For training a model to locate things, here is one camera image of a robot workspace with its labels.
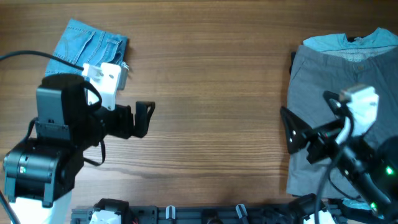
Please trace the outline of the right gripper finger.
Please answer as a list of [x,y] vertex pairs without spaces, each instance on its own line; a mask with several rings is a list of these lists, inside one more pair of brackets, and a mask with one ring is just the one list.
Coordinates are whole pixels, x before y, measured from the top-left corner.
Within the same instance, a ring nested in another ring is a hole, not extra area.
[[313,129],[284,106],[280,107],[280,115],[285,129],[288,153],[295,154],[306,147]]
[[324,91],[323,98],[336,117],[346,117],[348,115],[348,108],[345,102],[341,102],[339,94],[331,91]]

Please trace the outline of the blue denim jeans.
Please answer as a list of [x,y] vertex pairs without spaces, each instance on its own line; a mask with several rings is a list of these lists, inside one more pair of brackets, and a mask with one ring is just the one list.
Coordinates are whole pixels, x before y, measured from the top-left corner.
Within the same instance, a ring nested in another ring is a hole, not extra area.
[[88,63],[99,67],[111,63],[129,70],[124,61],[128,38],[121,34],[106,32],[75,19],[70,19],[53,56],[76,66]]

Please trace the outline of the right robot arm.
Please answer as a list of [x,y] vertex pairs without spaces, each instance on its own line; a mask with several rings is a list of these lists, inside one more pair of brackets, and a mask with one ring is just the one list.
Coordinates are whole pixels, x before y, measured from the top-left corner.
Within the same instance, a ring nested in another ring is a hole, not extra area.
[[325,91],[323,97],[336,119],[317,128],[311,128],[288,108],[280,108],[289,154],[306,149],[310,164],[331,159],[315,194],[315,223],[320,221],[322,194],[334,168],[375,216],[382,216],[386,223],[396,222],[397,137],[389,138],[378,150],[364,140],[376,122],[379,95],[373,87],[364,86],[343,90],[339,95]]

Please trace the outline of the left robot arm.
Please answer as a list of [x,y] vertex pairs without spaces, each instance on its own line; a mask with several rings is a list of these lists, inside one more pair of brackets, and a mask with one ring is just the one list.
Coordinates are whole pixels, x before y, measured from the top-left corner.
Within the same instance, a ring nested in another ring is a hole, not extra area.
[[66,73],[42,79],[36,91],[37,117],[26,136],[5,156],[1,203],[12,223],[63,223],[84,163],[100,162],[84,156],[90,147],[106,155],[107,135],[143,138],[155,110],[153,101],[130,106],[89,104],[87,93],[99,91],[82,76]]

